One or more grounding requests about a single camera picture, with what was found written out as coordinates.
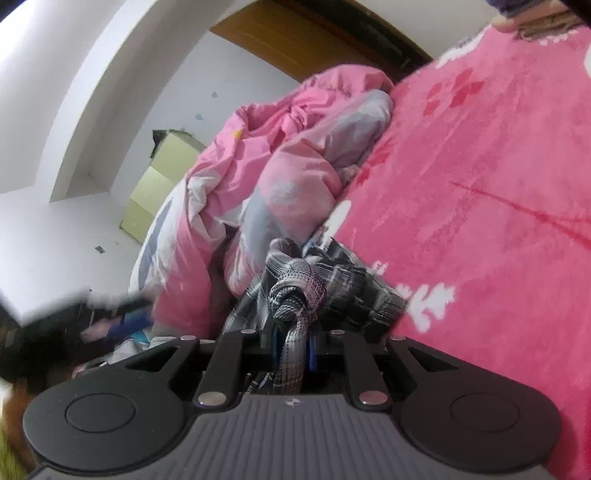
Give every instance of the metal screw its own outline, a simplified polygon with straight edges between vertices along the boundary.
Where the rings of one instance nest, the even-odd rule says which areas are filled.
[[[204,407],[219,407],[228,398],[222,392],[204,392],[199,395],[197,401]]]
[[[388,401],[388,396],[379,390],[368,390],[363,392],[359,399],[363,405],[382,405]]]

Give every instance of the brown wooden door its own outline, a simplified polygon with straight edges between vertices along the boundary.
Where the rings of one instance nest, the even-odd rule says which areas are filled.
[[[270,0],[248,5],[211,31],[298,81],[343,63],[374,65],[328,30]]]

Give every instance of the black and white plaid shirt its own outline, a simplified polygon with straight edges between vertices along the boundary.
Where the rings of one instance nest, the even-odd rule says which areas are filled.
[[[273,240],[265,271],[248,287],[223,327],[276,333],[282,342],[279,367],[250,382],[247,392],[294,394],[306,367],[310,326],[360,332],[377,343],[402,315],[405,300],[338,242],[326,250],[312,247],[302,258],[290,239]]]

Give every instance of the cardboard box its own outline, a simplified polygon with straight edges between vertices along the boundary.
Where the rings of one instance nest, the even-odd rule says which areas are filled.
[[[143,243],[160,206],[204,148],[188,133],[170,130],[129,197],[121,228]]]

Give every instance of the pink cloth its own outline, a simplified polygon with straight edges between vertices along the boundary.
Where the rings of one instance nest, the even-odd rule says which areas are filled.
[[[243,203],[273,151],[347,99],[367,90],[389,92],[391,88],[383,72],[346,65],[306,80],[277,103],[239,108],[199,155],[184,189],[171,194],[168,216],[174,217],[174,223],[168,226],[167,236],[157,232],[161,252],[154,254],[144,286],[162,288],[153,311],[156,321],[201,338],[216,336],[225,316],[210,312],[210,303],[216,304],[208,272],[212,255],[226,237],[226,225],[240,224]]]
[[[236,297],[265,269],[272,240],[287,237],[302,245],[330,215],[386,130],[391,110],[386,92],[370,90],[277,148],[225,253],[224,278]]]
[[[548,468],[591,476],[591,31],[488,29],[393,91],[336,239],[410,303],[395,327],[560,409]]]

